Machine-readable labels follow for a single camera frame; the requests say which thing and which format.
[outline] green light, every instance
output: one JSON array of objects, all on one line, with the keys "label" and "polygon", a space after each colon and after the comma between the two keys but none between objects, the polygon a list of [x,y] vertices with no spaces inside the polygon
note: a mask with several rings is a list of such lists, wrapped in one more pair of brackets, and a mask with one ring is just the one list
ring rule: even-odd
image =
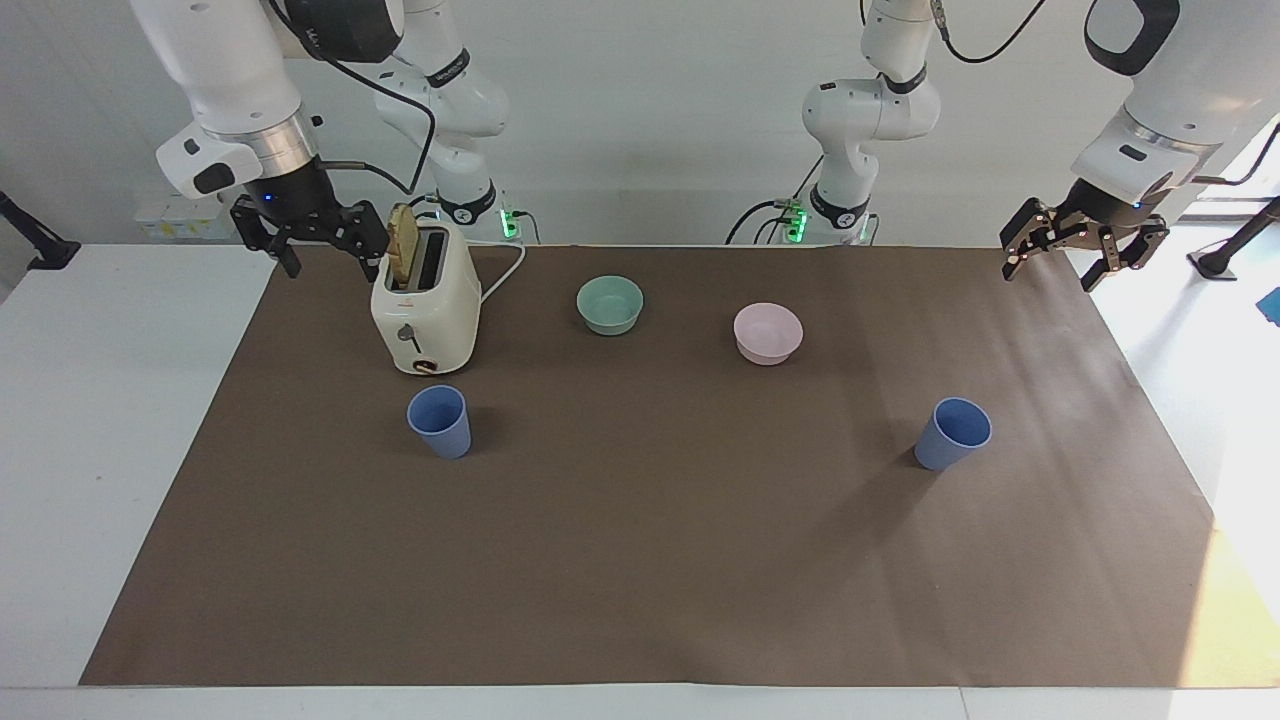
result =
[{"label": "green light", "polygon": [[809,224],[809,213],[804,210],[796,210],[796,217],[791,219],[791,231],[787,233],[787,240],[791,242],[804,241],[804,228]]},{"label": "green light", "polygon": [[498,217],[502,219],[502,234],[507,236],[507,240],[520,234],[520,224],[516,223],[506,208],[498,209]]}]

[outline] white wall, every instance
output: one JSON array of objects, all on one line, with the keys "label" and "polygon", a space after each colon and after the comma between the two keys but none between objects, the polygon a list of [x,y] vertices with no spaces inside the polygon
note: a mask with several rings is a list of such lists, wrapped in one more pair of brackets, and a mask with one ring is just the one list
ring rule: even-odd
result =
[{"label": "white wall", "polygon": [[[492,167],[548,241],[719,242],[817,156],[800,123],[809,87],[870,74],[856,0],[454,4],[475,63],[512,99],[508,132],[486,143]],[[952,5],[955,41],[975,54],[1030,3]],[[989,246],[1027,196],[1061,199],[1071,160],[1129,87],[1088,58],[1087,8],[1047,4],[988,65],[933,47],[942,119],[927,138],[878,150],[881,242]],[[152,149],[189,110],[125,0],[0,3],[0,187],[68,237],[141,241],[136,199],[166,192]],[[413,149],[379,122],[369,91],[316,63],[289,70],[326,119],[326,158],[407,177]],[[396,199],[361,173],[335,184],[384,210]]]}]

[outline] cable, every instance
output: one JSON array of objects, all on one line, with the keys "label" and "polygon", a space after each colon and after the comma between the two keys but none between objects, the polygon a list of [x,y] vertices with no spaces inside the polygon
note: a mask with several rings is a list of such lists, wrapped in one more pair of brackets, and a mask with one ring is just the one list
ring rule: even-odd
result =
[{"label": "cable", "polygon": [[[430,108],[428,108],[426,105],[419,102],[417,100],[413,100],[411,97],[406,97],[406,96],[403,96],[403,95],[401,95],[398,92],[394,92],[392,90],[387,90],[385,87],[383,87],[383,86],[378,85],[376,82],[366,78],[365,76],[357,73],[356,70],[352,70],[347,65],[343,65],[342,63],[334,60],[333,58],[329,58],[328,55],[325,55],[325,53],[323,50],[320,50],[320,46],[316,45],[311,40],[311,36],[308,36],[305,32],[301,32],[293,24],[293,22],[289,20],[289,17],[285,15],[284,10],[280,9],[280,4],[279,4],[278,0],[266,0],[266,1],[268,1],[268,4],[271,5],[271,10],[275,13],[275,17],[279,18],[280,22],[284,23],[284,27],[288,28],[289,32],[292,32],[293,36],[298,38],[298,42],[302,44],[302,49],[306,50],[308,55],[311,55],[312,58],[315,58],[317,60],[328,63],[330,67],[333,67],[333,69],[335,69],[339,73],[349,77],[351,79],[358,82],[360,85],[364,85],[365,87],[369,87],[370,90],[372,90],[375,92],[380,92],[380,94],[383,94],[383,95],[385,95],[388,97],[399,100],[401,102],[403,102],[403,104],[406,104],[406,105],[408,105],[411,108],[416,108],[417,110],[421,110],[424,114],[426,114],[426,118],[430,120],[430,123],[428,124],[428,128],[426,128],[426,140],[422,142],[422,151],[419,152],[419,155],[417,155],[417,167],[413,168],[413,179],[410,181],[408,188],[404,190],[404,195],[411,195],[415,190],[417,190],[417,181],[422,178],[422,168],[426,167],[426,154],[431,149],[431,141],[435,140],[435,113],[433,113]],[[398,181],[394,181],[394,182],[397,183],[397,187],[404,187],[403,183],[399,183]]]},{"label": "cable", "polygon": [[538,231],[538,218],[527,210],[516,210],[511,214],[512,218],[529,218],[534,223],[534,242],[538,245],[543,243],[543,233]]},{"label": "cable", "polygon": [[[755,240],[751,241],[751,245],[760,243],[760,233],[764,232],[764,228],[773,225],[773,229],[778,229],[780,223],[782,223],[782,220],[780,220],[778,218],[769,218],[768,220],[760,223],[760,227],[755,231]],[[765,245],[769,245],[771,242],[773,242],[773,233],[769,233],[769,242],[767,242]]]},{"label": "cable", "polygon": [[489,300],[489,296],[493,295],[493,292],[495,290],[498,290],[499,287],[502,287],[502,283],[507,282],[507,278],[509,278],[511,274],[516,272],[516,268],[518,268],[520,264],[525,261],[525,254],[527,252],[527,250],[525,249],[525,243],[524,242],[488,242],[488,241],[483,241],[483,240],[468,240],[467,245],[485,245],[485,246],[490,246],[490,247],[518,247],[520,249],[520,258],[516,258],[516,261],[512,263],[509,268],[507,268],[507,272],[503,273],[500,278],[498,278],[497,281],[494,281],[494,283],[492,286],[489,286],[489,290],[484,291],[484,295],[480,296],[480,302],[484,304],[484,301]]},{"label": "cable", "polygon": [[1000,47],[996,47],[992,53],[989,53],[988,55],[983,55],[982,58],[970,58],[964,53],[956,50],[956,46],[951,44],[951,31],[947,29],[947,15],[946,12],[942,9],[942,0],[934,0],[931,4],[933,5],[933,22],[934,24],[938,26],[938,32],[942,33],[942,44],[947,46],[947,50],[951,51],[951,55],[954,55],[955,59],[960,60],[961,63],[969,63],[970,65],[980,65],[983,63],[995,60],[1001,54],[1004,54],[1005,50],[1009,50],[1009,46],[1012,45],[1015,40],[1018,40],[1018,36],[1021,35],[1024,29],[1027,29],[1027,26],[1030,24],[1032,19],[1036,17],[1037,13],[1039,13],[1039,9],[1044,6],[1046,1],[1047,0],[1038,0],[1036,3],[1036,6],[1032,8],[1032,12],[1027,13],[1027,17],[1023,18],[1023,22],[1021,24],[1018,26],[1018,29],[1015,29],[1014,33],[1009,36],[1009,40],[1006,40],[1004,44],[1001,44]]},{"label": "cable", "polygon": [[[800,197],[800,191],[804,190],[804,186],[809,184],[809,178],[812,178],[813,174],[818,172],[818,165],[820,165],[820,164],[822,164],[822,155],[818,155],[818,159],[813,161],[813,167],[809,168],[809,173],[804,177],[803,181],[800,181],[800,184],[796,186],[796,191],[791,193],[791,200],[795,200],[796,197]],[[786,217],[786,214],[787,214],[786,210],[778,213],[778,222],[780,223]],[[769,241],[765,242],[764,245],[773,245],[773,233],[776,233],[777,231],[778,231],[778,225],[773,225],[773,229],[769,231]]]},{"label": "cable", "polygon": [[1229,181],[1226,178],[1220,178],[1220,177],[1215,177],[1215,176],[1196,176],[1196,177],[1192,178],[1192,183],[1193,184],[1225,184],[1225,186],[1229,186],[1229,187],[1240,187],[1242,184],[1244,184],[1244,183],[1249,182],[1251,179],[1253,179],[1253,173],[1258,172],[1258,168],[1262,167],[1262,160],[1265,160],[1267,158],[1267,154],[1271,152],[1271,146],[1275,143],[1277,135],[1280,135],[1280,123],[1276,123],[1276,127],[1274,127],[1271,129],[1271,137],[1267,138],[1266,145],[1262,146],[1262,152],[1258,152],[1258,159],[1253,161],[1253,167],[1249,168],[1249,172],[1245,173],[1243,178],[1240,178],[1238,181]]},{"label": "cable", "polygon": [[739,228],[742,227],[742,223],[745,223],[748,218],[759,213],[760,210],[764,210],[765,208],[773,208],[773,206],[774,206],[773,200],[765,200],[764,202],[756,202],[755,205],[751,206],[750,210],[742,213],[742,217],[739,218],[736,223],[733,223],[733,229],[728,231],[728,237],[724,238],[724,245],[731,245],[733,242],[733,236],[737,234]]},{"label": "cable", "polygon": [[387,182],[394,184],[396,188],[399,190],[401,192],[403,192],[404,195],[408,195],[408,193],[413,192],[412,190],[404,187],[404,183],[402,183],[401,181],[396,179],[396,177],[392,176],[390,173],[388,173],[387,170],[379,168],[378,165],[374,165],[372,163],[365,163],[362,160],[323,160],[320,163],[320,169],[323,169],[323,170],[367,170],[367,172],[374,173],[375,176],[385,179]]}]

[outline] black pole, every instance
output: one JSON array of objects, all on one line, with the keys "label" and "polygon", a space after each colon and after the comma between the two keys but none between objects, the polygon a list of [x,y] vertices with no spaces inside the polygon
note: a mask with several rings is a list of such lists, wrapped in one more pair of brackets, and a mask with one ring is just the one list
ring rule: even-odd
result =
[{"label": "black pole", "polygon": [[0,191],[0,215],[4,215],[27,242],[40,252],[40,258],[27,264],[28,270],[61,270],[72,261],[81,245],[45,227],[36,218],[18,206],[4,191]]},{"label": "black pole", "polygon": [[1235,279],[1234,277],[1224,278],[1231,258],[1276,220],[1280,220],[1280,196],[1272,197],[1266,208],[1249,218],[1249,222],[1235,231],[1235,234],[1221,247],[1212,252],[1192,252],[1187,259],[1199,270],[1199,274],[1208,279]]}]

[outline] black cable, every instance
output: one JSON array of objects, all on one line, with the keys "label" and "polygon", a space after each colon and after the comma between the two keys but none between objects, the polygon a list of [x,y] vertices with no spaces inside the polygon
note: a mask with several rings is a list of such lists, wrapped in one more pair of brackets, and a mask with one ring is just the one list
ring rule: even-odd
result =
[{"label": "black cable", "polygon": [[748,218],[759,213],[760,210],[764,210],[765,208],[773,208],[773,201],[765,200],[764,202],[756,202],[755,205],[751,206],[750,210],[742,213],[742,217],[739,218],[736,223],[733,223],[733,229],[728,231],[728,237],[724,238],[724,245],[731,245],[733,242],[733,236],[737,234],[739,228],[742,227],[742,223],[745,223]]},{"label": "black cable", "polygon": [[1280,122],[1277,122],[1276,127],[1274,127],[1271,129],[1271,137],[1267,138],[1266,145],[1262,146],[1262,152],[1258,152],[1258,159],[1253,161],[1253,167],[1249,168],[1249,172],[1245,173],[1245,176],[1243,178],[1240,178],[1238,181],[1229,181],[1226,178],[1220,178],[1220,177],[1215,177],[1215,176],[1196,176],[1196,177],[1192,178],[1192,183],[1193,184],[1225,184],[1225,186],[1229,186],[1229,187],[1240,187],[1242,184],[1244,184],[1244,183],[1249,182],[1251,179],[1253,179],[1253,173],[1258,172],[1258,168],[1262,167],[1262,160],[1266,160],[1267,152],[1271,152],[1271,145],[1275,143],[1277,135],[1280,135]]},{"label": "black cable", "polygon": [[529,210],[516,210],[515,213],[511,214],[511,217],[512,218],[529,218],[529,220],[531,223],[534,223],[534,242],[536,242],[538,245],[543,243],[543,233],[539,232],[539,229],[538,229],[538,218],[535,218],[532,213],[530,213]]},{"label": "black cable", "polygon": [[[818,165],[820,165],[820,164],[822,164],[822,155],[818,155],[818,159],[814,160],[813,167],[809,168],[809,174],[806,174],[804,177],[804,179],[800,181],[800,184],[796,186],[796,191],[791,193],[791,200],[795,200],[796,197],[800,197],[800,191],[804,190],[804,186],[809,184],[809,178],[812,178],[813,174],[818,172]],[[780,223],[786,217],[786,214],[787,214],[786,210],[782,210],[781,213],[778,213],[778,222]],[[765,242],[764,245],[773,245],[773,233],[776,233],[776,232],[778,232],[778,225],[773,225],[773,229],[769,231],[769,241]]]},{"label": "black cable", "polygon": [[938,26],[938,32],[942,33],[942,44],[947,46],[947,50],[951,51],[951,55],[954,55],[956,60],[960,60],[961,63],[969,63],[970,65],[980,65],[983,63],[995,60],[1001,54],[1004,54],[1005,50],[1009,50],[1009,46],[1012,45],[1015,40],[1018,40],[1018,36],[1021,35],[1024,29],[1027,29],[1027,26],[1030,24],[1032,19],[1036,17],[1037,13],[1039,13],[1039,9],[1044,6],[1046,1],[1047,0],[1038,0],[1036,3],[1036,6],[1032,8],[1032,12],[1027,13],[1027,17],[1023,18],[1023,22],[1021,24],[1018,26],[1018,29],[1015,29],[1014,33],[1009,36],[1009,40],[1006,40],[1004,44],[1001,44],[1000,47],[996,47],[992,53],[983,55],[982,58],[970,58],[964,53],[956,50],[956,46],[951,44],[951,31],[947,29],[947,18],[946,13],[943,13],[942,10],[942,3],[937,3],[933,6],[933,19]]},{"label": "black cable", "polygon": [[[289,32],[292,32],[293,36],[298,38],[298,42],[302,44],[302,49],[306,50],[308,55],[311,55],[316,60],[328,63],[330,67],[333,67],[333,69],[335,69],[339,73],[349,77],[351,79],[358,82],[360,85],[364,85],[365,87],[367,87],[367,88],[370,88],[370,90],[372,90],[375,92],[380,92],[380,94],[383,94],[383,95],[385,95],[388,97],[392,97],[394,100],[399,100],[401,102],[403,102],[403,104],[406,104],[406,105],[408,105],[411,108],[416,108],[417,110],[421,110],[426,115],[426,118],[430,120],[430,123],[428,124],[428,128],[426,128],[426,140],[422,142],[422,151],[419,152],[417,167],[413,168],[413,179],[410,181],[408,188],[404,190],[403,192],[404,192],[404,195],[410,195],[415,190],[417,190],[417,181],[421,179],[421,177],[422,177],[422,168],[426,167],[426,154],[431,149],[431,141],[435,140],[435,113],[433,113],[430,108],[428,108],[426,105],[419,102],[417,100],[406,97],[406,96],[403,96],[403,95],[401,95],[398,92],[394,92],[392,90],[387,90],[385,87],[383,87],[383,86],[378,85],[376,82],[366,78],[365,76],[357,73],[356,70],[352,70],[347,65],[343,65],[342,63],[334,60],[333,58],[329,58],[328,55],[324,54],[323,50],[320,50],[320,47],[315,42],[311,41],[311,37],[307,33],[298,31],[298,28],[289,20],[289,17],[284,14],[284,10],[280,9],[280,4],[279,4],[278,0],[268,0],[268,4],[271,5],[271,10],[275,13],[275,17],[280,19],[280,22],[284,24],[284,27],[288,28]],[[402,188],[404,187],[404,184],[401,183],[399,181],[394,181],[394,182],[396,182],[397,187],[402,187]]]},{"label": "black cable", "polygon": [[[751,245],[760,243],[760,234],[764,233],[764,228],[773,225],[773,229],[778,229],[778,224],[781,223],[782,220],[780,220],[778,218],[769,218],[768,220],[760,223],[759,229],[755,231],[755,240],[751,241]],[[767,242],[765,245],[769,245],[771,242],[773,242],[773,233],[769,233],[769,242]]]},{"label": "black cable", "polygon": [[401,181],[396,179],[396,177],[392,176],[390,173],[388,173],[387,170],[379,168],[378,165],[374,165],[372,163],[365,163],[364,160],[324,160],[324,161],[320,163],[320,169],[323,169],[323,170],[367,170],[367,172],[374,173],[375,176],[385,179],[387,182],[394,184],[396,188],[399,190],[401,192],[403,192],[404,195],[408,195],[408,193],[413,192],[412,190],[404,187],[404,183],[402,183]]}]

